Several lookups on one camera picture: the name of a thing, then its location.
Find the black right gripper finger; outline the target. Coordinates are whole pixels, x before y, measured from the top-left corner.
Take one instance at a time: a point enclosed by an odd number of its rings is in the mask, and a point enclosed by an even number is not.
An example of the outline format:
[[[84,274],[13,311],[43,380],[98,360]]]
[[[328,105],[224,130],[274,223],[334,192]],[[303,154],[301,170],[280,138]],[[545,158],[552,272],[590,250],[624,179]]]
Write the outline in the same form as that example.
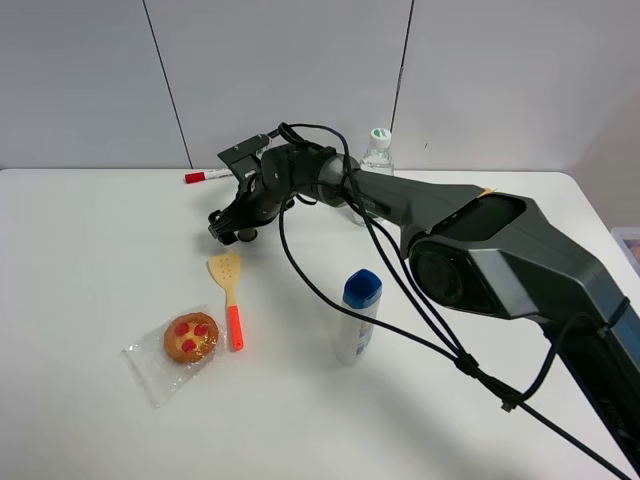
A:
[[[216,210],[208,216],[210,226],[233,226],[234,221],[234,211],[230,208]]]

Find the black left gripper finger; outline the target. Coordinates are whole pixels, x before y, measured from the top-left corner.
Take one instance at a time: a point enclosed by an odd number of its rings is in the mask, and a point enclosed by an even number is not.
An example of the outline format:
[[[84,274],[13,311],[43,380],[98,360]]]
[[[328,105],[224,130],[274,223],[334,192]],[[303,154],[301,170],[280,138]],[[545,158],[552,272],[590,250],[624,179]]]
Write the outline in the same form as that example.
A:
[[[222,245],[232,245],[238,241],[236,232],[219,222],[211,222],[208,230],[212,237]]]

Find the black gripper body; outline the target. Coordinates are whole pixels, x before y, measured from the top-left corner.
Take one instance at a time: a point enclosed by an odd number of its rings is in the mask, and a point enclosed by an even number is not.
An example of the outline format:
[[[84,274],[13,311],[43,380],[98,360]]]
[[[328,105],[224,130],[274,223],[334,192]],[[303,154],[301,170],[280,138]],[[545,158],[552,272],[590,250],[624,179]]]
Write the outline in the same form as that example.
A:
[[[261,157],[260,170],[240,187],[228,207],[229,230],[257,228],[270,223],[282,205],[297,195],[320,201],[324,194],[321,171],[336,157],[333,147],[286,144]]]

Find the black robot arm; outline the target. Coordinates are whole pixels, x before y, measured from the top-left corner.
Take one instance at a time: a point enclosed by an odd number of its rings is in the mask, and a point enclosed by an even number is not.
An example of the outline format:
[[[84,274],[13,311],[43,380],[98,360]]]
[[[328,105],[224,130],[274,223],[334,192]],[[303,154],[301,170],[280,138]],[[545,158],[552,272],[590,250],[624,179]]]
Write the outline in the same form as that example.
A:
[[[396,225],[400,252],[433,302],[537,322],[632,464],[639,461],[639,318],[602,263],[552,226],[530,198],[360,169],[331,147],[265,148],[251,138],[220,154],[238,180],[210,215],[223,244],[270,223],[296,195],[361,201]]]

